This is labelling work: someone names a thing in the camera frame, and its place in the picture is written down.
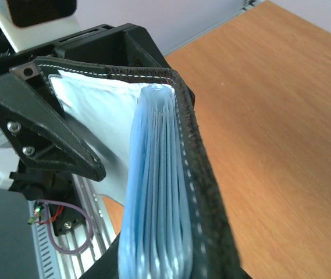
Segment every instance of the electrical cable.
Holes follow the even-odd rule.
[[[50,204],[50,205],[59,205],[59,206],[64,206],[64,207],[67,207],[67,208],[74,209],[77,212],[81,213],[85,217],[85,219],[86,219],[86,221],[88,223],[88,237],[87,237],[86,241],[80,247],[78,247],[78,248],[76,248],[74,250],[65,250],[65,249],[59,247],[55,243],[54,237],[52,235],[52,231],[51,231],[52,223],[46,224],[47,231],[48,231],[48,236],[49,236],[49,239],[50,239],[50,243],[55,248],[55,250],[57,250],[59,253],[62,253],[62,254],[74,255],[74,254],[80,253],[81,251],[85,250],[86,247],[89,246],[90,239],[93,238],[94,232],[93,232],[93,223],[92,223],[92,220],[91,220],[91,218],[89,217],[88,213],[85,210],[77,207],[76,205],[72,205],[72,204],[67,203],[67,202],[49,201],[47,199],[40,199],[39,202],[42,202],[42,203],[44,203],[46,205],[47,204]],[[50,216],[49,216],[49,211],[48,210],[46,210],[46,214],[47,214],[47,219],[49,219]]]
[[[35,224],[42,225],[42,224],[53,223],[58,218],[58,216],[62,214],[64,208],[65,208],[64,206],[59,205],[53,217],[49,218],[47,221],[35,222]]]

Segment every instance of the black mount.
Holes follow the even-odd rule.
[[[103,24],[0,58],[0,129],[21,159],[17,173],[11,174],[15,182],[10,191],[30,201],[51,199],[80,206],[71,174],[99,181],[105,177],[104,167],[65,122],[62,108],[32,63],[38,56],[114,66],[170,66],[147,30],[133,24]],[[194,103],[192,91],[190,96]],[[10,121],[22,129],[12,133]],[[35,154],[26,156],[25,146],[32,146]],[[72,228],[85,222],[80,213],[65,209],[54,222],[56,235],[66,232],[67,221]]]

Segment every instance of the white fabric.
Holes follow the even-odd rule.
[[[70,125],[101,158],[107,177],[92,181],[98,195],[124,205],[130,130],[141,89],[149,84],[87,77],[59,71],[49,78]]]

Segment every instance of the white stitching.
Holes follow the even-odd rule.
[[[176,113],[179,116],[179,109],[178,109],[177,99],[176,99]],[[181,125],[179,125],[179,133],[181,135],[181,138],[183,138],[183,132],[182,132]],[[184,148],[184,144],[181,144],[181,149],[182,149],[183,156],[186,157],[186,150]],[[189,178],[191,178],[191,172],[190,172],[190,168],[188,166],[188,161],[187,161],[186,158],[184,158],[184,162],[185,162],[185,165],[186,165],[187,176]],[[190,186],[190,189],[191,189],[192,193],[194,193],[194,195],[193,195],[193,202],[194,202],[195,205],[197,205],[197,198],[196,198],[196,194],[195,194],[195,188],[194,188],[194,184],[193,184],[192,181],[190,181],[189,186]],[[202,234],[202,227],[201,227],[201,223],[200,223],[200,220],[199,220],[200,213],[199,213],[199,210],[198,209],[196,209],[195,215],[196,215],[196,217],[198,219],[197,220],[197,225],[196,225],[197,228],[198,228],[198,232],[199,232],[199,234]],[[204,240],[202,238],[201,238],[201,244],[200,244],[200,251],[201,251],[202,254],[205,254],[207,252],[206,249],[205,249],[205,242],[204,242]],[[207,278],[207,276],[208,276],[208,270],[205,267],[203,267],[203,270],[204,270],[204,272],[202,273],[202,275],[204,276],[204,278]]]
[[[136,75],[136,74],[98,74],[93,73],[89,71],[79,71],[79,70],[73,70],[70,68],[65,68],[58,65],[49,65],[49,64],[40,64],[39,67],[51,67],[56,68],[60,70],[66,70],[66,71],[73,71],[74,73],[81,73],[81,74],[92,74],[94,76],[100,76],[100,77],[106,77],[106,76],[119,76],[119,77],[149,77],[149,78],[163,78],[165,80],[170,80],[172,83],[175,83],[170,77],[160,77],[160,76],[143,76],[143,75]]]
[[[62,108],[62,107],[63,107],[63,104],[62,104],[62,102],[57,98],[56,93],[55,93],[55,90],[54,90],[53,86],[51,85],[51,80],[50,80],[50,77],[51,77],[51,76],[52,76],[52,75],[49,75],[48,78],[44,76],[44,77],[42,77],[42,79],[44,80],[44,83],[49,87],[50,92],[52,92],[52,94],[54,94],[55,99],[58,101],[59,106]]]

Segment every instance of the red wire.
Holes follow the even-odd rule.
[[[60,214],[62,214],[64,208],[65,208],[64,206],[58,206],[55,215],[53,217],[51,217],[49,220],[47,220],[45,222],[35,222],[35,223],[40,224],[40,225],[53,223],[58,218],[58,216]]]

